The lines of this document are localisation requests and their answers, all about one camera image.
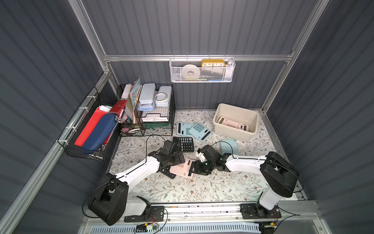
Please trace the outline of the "pink calculator front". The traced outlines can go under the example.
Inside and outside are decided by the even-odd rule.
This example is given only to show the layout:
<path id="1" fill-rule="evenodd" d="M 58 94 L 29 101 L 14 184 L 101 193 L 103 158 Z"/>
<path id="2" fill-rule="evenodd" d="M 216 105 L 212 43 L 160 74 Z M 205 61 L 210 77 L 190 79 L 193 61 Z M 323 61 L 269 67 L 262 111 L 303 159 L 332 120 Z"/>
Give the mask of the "pink calculator front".
<path id="1" fill-rule="evenodd" d="M 195 162 L 195 160 L 185 159 L 185 163 L 171 166 L 169 171 L 177 176 L 192 178 L 192 172 L 190 172 L 190 169 L 193 162 Z"/>

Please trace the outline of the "pink calculator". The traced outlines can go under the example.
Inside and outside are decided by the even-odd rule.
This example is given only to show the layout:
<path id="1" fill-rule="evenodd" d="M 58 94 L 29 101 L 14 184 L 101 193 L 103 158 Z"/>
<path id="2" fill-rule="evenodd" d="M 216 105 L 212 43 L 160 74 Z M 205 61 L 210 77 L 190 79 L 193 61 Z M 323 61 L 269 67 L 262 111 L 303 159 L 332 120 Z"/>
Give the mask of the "pink calculator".
<path id="1" fill-rule="evenodd" d="M 243 130 L 243 131 L 251 131 L 251 127 L 252 127 L 252 123 L 245 123 L 245 124 L 242 124 L 242 123 L 239 123 L 239 122 L 234 122 L 235 123 L 235 127 L 237 129 L 240 129 L 240 130 Z"/>
<path id="2" fill-rule="evenodd" d="M 195 160 L 185 159 L 185 163 L 171 166 L 169 171 L 177 176 L 192 178 L 192 172 L 190 172 L 190 169 L 193 162 L 195 162 Z"/>
<path id="3" fill-rule="evenodd" d="M 222 125 L 225 125 L 225 126 L 229 126 L 229 127 L 236 128 L 234 122 L 235 122 L 235 121 L 233 121 L 233 120 L 229 120 L 229 119 L 227 119 L 227 118 L 225 118 L 225 117 L 223 117 L 223 116 L 220 117 L 220 118 L 218 119 L 218 121 L 217 121 L 218 124 L 222 124 Z"/>

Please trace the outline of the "beige plastic storage box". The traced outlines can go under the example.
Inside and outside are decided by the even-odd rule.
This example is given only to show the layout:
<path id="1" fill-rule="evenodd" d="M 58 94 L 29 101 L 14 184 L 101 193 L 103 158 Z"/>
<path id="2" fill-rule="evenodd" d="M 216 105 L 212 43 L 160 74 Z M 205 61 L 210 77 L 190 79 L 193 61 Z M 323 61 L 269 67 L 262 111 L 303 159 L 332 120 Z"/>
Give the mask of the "beige plastic storage box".
<path id="1" fill-rule="evenodd" d="M 257 111 L 220 103 L 212 123 L 216 134 L 248 142 L 257 134 L 259 118 Z"/>

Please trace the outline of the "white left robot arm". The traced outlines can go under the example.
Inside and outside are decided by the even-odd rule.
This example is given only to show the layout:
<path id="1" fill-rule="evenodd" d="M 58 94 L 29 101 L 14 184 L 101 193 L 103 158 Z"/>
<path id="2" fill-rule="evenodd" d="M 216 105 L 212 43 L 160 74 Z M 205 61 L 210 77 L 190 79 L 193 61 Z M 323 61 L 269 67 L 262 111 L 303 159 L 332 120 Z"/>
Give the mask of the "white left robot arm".
<path id="1" fill-rule="evenodd" d="M 151 203 L 140 196 L 130 199 L 129 192 L 148 176 L 166 172 L 171 166 L 183 163 L 185 159 L 181 144 L 167 140 L 163 147 L 149 153 L 136 166 L 116 175 L 105 174 L 101 185 L 91 193 L 88 209 L 109 226 L 123 216 L 146 221 L 152 217 Z"/>

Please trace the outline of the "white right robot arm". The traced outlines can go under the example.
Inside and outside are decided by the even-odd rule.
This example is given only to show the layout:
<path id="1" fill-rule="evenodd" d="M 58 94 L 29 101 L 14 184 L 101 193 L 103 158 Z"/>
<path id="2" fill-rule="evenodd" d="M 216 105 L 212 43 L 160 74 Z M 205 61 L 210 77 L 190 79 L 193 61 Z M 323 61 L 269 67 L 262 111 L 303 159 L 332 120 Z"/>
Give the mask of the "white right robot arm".
<path id="1" fill-rule="evenodd" d="M 242 158 L 230 153 L 220 154 L 213 146 L 206 145 L 196 152 L 199 158 L 191 166 L 191 173 L 207 176 L 214 170 L 221 172 L 245 172 L 262 175 L 268 187 L 261 193 L 256 209 L 271 211 L 283 198 L 290 198 L 299 180 L 299 172 L 276 152 L 256 158 Z"/>

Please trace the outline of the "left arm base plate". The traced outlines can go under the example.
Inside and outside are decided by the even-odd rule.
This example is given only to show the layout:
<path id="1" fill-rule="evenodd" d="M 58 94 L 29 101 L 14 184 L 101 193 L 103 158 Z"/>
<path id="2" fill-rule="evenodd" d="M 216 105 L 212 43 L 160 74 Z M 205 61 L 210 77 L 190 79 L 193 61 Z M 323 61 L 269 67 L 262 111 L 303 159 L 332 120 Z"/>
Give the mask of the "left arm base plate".
<path id="1" fill-rule="evenodd" d="M 124 222 L 161 222 L 166 217 L 164 206 L 151 206 L 145 209 L 141 215 L 124 217 Z"/>

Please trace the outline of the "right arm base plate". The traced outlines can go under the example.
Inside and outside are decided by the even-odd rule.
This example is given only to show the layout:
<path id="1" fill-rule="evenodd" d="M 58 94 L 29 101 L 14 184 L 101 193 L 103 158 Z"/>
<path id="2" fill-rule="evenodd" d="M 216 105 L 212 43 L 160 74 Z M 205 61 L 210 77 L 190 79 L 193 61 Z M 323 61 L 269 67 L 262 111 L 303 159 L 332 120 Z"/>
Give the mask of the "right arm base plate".
<path id="1" fill-rule="evenodd" d="M 267 210 L 258 203 L 242 203 L 239 209 L 243 219 L 266 219 L 277 220 L 281 218 L 280 208 L 275 205 L 272 210 Z"/>

